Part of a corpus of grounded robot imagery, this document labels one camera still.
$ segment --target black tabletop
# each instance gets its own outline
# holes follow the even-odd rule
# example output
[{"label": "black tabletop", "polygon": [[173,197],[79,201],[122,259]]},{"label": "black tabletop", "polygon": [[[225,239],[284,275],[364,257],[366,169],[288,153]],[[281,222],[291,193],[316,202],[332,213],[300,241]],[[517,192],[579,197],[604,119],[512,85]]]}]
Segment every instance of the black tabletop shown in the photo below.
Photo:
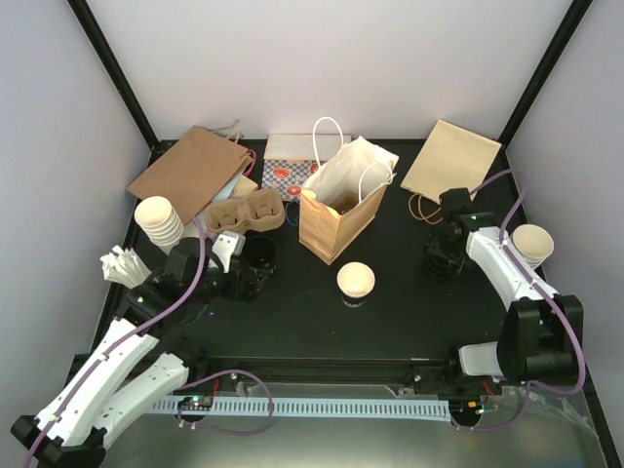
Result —
[{"label": "black tabletop", "polygon": [[[374,142],[400,157],[395,182],[375,220],[331,266],[299,244],[297,227],[285,223],[263,233],[276,242],[278,260],[277,274],[259,298],[251,304],[215,299],[183,331],[210,356],[442,359],[452,345],[497,339],[506,311],[477,267],[465,269],[450,283],[431,281],[421,273],[430,227],[410,215],[411,193],[399,185],[423,141]],[[264,143],[247,146],[258,154],[252,178],[259,181]],[[490,174],[506,167],[501,151]],[[483,189],[475,203],[479,210],[493,211],[502,219],[515,193],[511,178],[502,178]],[[298,207],[291,209],[295,217]],[[136,251],[152,268],[165,261],[142,233]],[[350,261],[370,266],[376,279],[359,308],[343,305],[336,285],[338,270]]]}]

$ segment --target white rope handle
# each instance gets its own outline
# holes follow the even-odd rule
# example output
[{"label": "white rope handle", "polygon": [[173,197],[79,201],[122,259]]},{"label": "white rope handle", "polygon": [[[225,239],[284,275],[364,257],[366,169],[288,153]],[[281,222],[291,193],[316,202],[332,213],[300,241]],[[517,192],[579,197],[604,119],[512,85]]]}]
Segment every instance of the white rope handle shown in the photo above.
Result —
[{"label": "white rope handle", "polygon": [[358,183],[358,196],[360,203],[362,203],[362,181],[364,180],[364,176],[367,174],[369,169],[375,164],[380,164],[381,166],[386,168],[388,170],[388,173],[390,174],[390,180],[383,182],[382,185],[390,185],[392,183],[392,180],[394,179],[394,173],[392,172],[392,168],[390,168],[390,166],[388,166],[387,164],[383,164],[381,161],[373,161],[372,163],[370,163],[367,168],[364,169],[362,175],[360,175],[360,182]]},{"label": "white rope handle", "polygon": [[332,117],[321,117],[319,120],[317,120],[314,124],[314,128],[312,129],[312,146],[314,147],[314,157],[316,158],[316,164],[319,165],[319,168],[321,168],[321,160],[319,159],[319,150],[316,147],[316,128],[324,120],[331,120],[333,122],[333,124],[338,129],[338,132],[340,133],[340,147],[342,147],[342,145],[344,144],[344,135],[342,134],[342,129],[340,128],[338,123],[333,120]]}]

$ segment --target paper bag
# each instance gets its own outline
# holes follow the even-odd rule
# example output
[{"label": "paper bag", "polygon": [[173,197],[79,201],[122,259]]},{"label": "paper bag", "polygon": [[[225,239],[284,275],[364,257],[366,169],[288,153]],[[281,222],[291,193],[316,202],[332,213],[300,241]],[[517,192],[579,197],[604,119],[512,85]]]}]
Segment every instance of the paper bag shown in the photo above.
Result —
[{"label": "paper bag", "polygon": [[439,120],[401,187],[436,204],[440,194],[451,188],[472,190],[486,178],[500,146],[498,141]]},{"label": "paper bag", "polygon": [[[371,223],[399,157],[361,136],[309,177],[301,190],[299,242],[327,265]],[[345,214],[330,205],[345,192],[359,203]]]},{"label": "paper bag", "polygon": [[128,190],[141,200],[155,195],[167,198],[186,224],[251,161],[247,148],[193,127]]}]

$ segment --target paper cup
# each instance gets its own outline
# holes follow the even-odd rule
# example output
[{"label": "paper cup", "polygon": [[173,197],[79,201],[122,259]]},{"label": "paper cup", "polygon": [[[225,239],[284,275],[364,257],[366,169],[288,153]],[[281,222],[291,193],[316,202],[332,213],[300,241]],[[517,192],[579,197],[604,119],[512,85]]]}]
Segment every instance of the paper cup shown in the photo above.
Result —
[{"label": "paper cup", "polygon": [[156,244],[157,246],[168,245],[173,242],[179,241],[183,233],[184,233],[184,229],[178,229],[176,232],[172,233],[171,235],[167,237],[161,237],[161,238],[150,237],[149,240],[152,241],[152,244]]},{"label": "paper cup", "polygon": [[347,263],[336,277],[342,302],[349,307],[360,307],[374,288],[374,273],[364,263]]},{"label": "paper cup", "polygon": [[535,224],[523,224],[511,235],[511,241],[526,264],[533,270],[555,249],[555,241],[546,229]]},{"label": "paper cup", "polygon": [[158,224],[157,226],[141,226],[140,228],[145,232],[158,233],[166,229],[169,229],[172,226],[176,226],[180,223],[181,223],[181,220],[179,216],[177,215],[176,211],[172,211],[169,217],[165,221]]},{"label": "paper cup", "polygon": [[149,197],[136,207],[135,221],[141,228],[157,228],[169,221],[173,211],[165,197]]},{"label": "paper cup", "polygon": [[150,239],[162,239],[164,237],[169,237],[177,231],[183,229],[184,226],[182,225],[182,222],[178,219],[175,222],[172,222],[171,225],[164,227],[163,229],[154,231],[147,231],[143,229],[143,231],[145,232],[145,234],[147,234],[147,236],[149,236]]}]

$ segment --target gray floor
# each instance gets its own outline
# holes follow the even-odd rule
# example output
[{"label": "gray floor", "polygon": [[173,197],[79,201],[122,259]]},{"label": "gray floor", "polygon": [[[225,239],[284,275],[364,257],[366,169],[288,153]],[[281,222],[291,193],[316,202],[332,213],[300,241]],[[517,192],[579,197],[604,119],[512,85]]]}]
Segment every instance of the gray floor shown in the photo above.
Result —
[{"label": "gray floor", "polygon": [[[276,418],[265,433],[243,438],[180,429],[172,416],[145,415],[115,443],[103,467],[605,467],[582,397],[571,405],[532,397],[518,424],[493,434],[457,432],[450,424],[427,421]],[[519,398],[505,395],[505,405],[482,423],[512,417]],[[213,417],[211,422],[251,429],[260,421]]]}]

